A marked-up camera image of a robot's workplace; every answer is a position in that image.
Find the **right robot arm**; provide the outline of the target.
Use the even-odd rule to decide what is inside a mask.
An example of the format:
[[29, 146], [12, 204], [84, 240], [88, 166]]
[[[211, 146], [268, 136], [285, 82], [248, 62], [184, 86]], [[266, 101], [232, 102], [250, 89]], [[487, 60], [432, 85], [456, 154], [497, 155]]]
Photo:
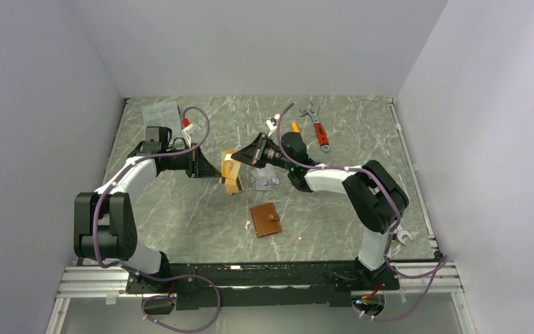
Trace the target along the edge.
[[301, 135], [295, 132], [285, 133], [280, 143], [260, 133], [251, 144], [232, 153], [231, 157], [255, 168], [264, 168], [268, 164], [284, 168], [290, 183], [299, 191], [327, 191], [347, 196], [364, 226], [355, 279], [364, 289], [371, 289], [382, 280], [390, 234], [410, 201], [379, 161], [370, 160], [354, 167], [318, 163], [309, 157]]

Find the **gold VIP card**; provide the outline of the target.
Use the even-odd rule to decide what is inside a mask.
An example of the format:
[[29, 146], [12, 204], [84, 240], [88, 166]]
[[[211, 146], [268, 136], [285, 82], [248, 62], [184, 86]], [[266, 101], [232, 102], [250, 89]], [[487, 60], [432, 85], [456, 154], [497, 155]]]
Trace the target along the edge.
[[238, 177], [240, 162], [232, 158], [235, 152], [236, 150], [225, 150], [221, 152], [221, 174], [226, 180], [236, 180]]

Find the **brown leather card holder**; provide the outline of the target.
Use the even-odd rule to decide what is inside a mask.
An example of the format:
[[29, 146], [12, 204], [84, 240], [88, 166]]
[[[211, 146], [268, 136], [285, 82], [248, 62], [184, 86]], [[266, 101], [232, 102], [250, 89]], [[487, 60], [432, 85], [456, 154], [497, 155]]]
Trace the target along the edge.
[[282, 231], [280, 217], [273, 202], [251, 207], [250, 215], [258, 238]]

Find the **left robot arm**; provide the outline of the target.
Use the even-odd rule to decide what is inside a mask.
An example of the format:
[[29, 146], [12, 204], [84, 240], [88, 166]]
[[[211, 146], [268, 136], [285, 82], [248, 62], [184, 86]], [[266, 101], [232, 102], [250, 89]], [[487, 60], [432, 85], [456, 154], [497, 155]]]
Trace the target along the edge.
[[167, 170], [182, 170], [189, 178], [221, 176], [198, 145], [178, 150], [170, 145], [171, 138], [168, 127], [146, 127], [145, 140], [129, 154], [123, 168], [105, 185], [81, 192], [74, 200], [75, 254], [104, 268], [128, 268], [145, 277], [154, 292], [171, 285], [170, 263], [165, 253], [139, 242], [133, 200]]

